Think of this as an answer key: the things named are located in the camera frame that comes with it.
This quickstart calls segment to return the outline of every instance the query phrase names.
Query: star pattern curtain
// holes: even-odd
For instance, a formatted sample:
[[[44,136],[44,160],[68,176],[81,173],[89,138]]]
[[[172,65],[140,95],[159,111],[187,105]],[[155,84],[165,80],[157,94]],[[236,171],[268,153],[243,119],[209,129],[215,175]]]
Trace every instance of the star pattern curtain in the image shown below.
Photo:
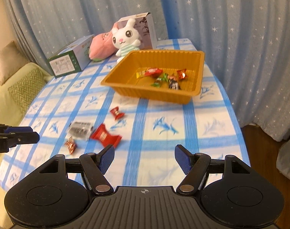
[[[68,42],[151,12],[158,39],[189,38],[206,53],[240,126],[290,135],[290,0],[5,0],[27,56],[45,60]]]

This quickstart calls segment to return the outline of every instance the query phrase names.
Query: brown floor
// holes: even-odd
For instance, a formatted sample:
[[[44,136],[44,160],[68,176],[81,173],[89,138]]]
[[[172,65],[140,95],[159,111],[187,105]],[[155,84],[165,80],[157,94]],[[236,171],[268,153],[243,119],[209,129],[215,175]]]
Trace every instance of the brown floor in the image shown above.
[[[276,142],[257,126],[242,129],[251,167],[276,186],[283,194],[285,206],[277,225],[290,229],[290,180],[276,168],[278,150],[284,142]]]

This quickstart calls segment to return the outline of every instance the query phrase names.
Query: white box label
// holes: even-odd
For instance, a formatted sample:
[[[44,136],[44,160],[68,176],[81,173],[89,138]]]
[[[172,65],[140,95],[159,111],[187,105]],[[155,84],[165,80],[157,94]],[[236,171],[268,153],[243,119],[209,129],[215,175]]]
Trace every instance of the white box label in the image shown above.
[[[65,55],[50,61],[50,65],[55,73],[55,76],[75,70],[69,55]]]

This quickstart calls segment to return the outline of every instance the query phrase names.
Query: plastic tray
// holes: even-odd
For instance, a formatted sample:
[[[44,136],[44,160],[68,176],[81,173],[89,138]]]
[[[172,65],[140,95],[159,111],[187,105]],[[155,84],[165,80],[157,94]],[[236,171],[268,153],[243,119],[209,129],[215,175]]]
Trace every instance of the plastic tray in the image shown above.
[[[192,96],[201,90],[205,54],[202,51],[140,50],[131,51],[102,80],[120,95],[174,102],[189,103]],[[160,68],[170,75],[187,69],[187,79],[178,81],[181,90],[170,90],[166,82],[160,88],[152,87],[155,78],[136,78],[138,71]]]

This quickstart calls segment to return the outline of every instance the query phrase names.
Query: blue and white checkered tablecloth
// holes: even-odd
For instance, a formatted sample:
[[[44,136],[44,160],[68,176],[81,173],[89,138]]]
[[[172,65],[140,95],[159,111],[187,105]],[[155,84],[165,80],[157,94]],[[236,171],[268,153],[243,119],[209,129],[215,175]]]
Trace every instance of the blue and white checkered tablecloth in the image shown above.
[[[195,50],[188,39],[163,40],[159,49]],[[91,62],[79,73],[51,80],[33,101],[21,126],[31,126],[41,139],[5,154],[0,167],[0,185],[8,190],[55,154],[78,158],[102,150],[95,140],[77,140],[78,148],[68,155],[64,146],[72,121],[89,121],[94,128],[105,123],[107,130],[123,136],[115,158],[105,174],[113,187],[164,186],[175,188],[184,173],[174,158],[182,144],[190,152],[203,152],[223,159],[233,154],[250,165],[245,142],[229,98],[221,83],[205,64],[200,95],[187,105],[129,98],[100,85],[116,65],[116,57]],[[115,121],[109,110],[119,106],[126,113]],[[82,183],[80,174],[70,179]],[[221,178],[211,175],[209,182]]]

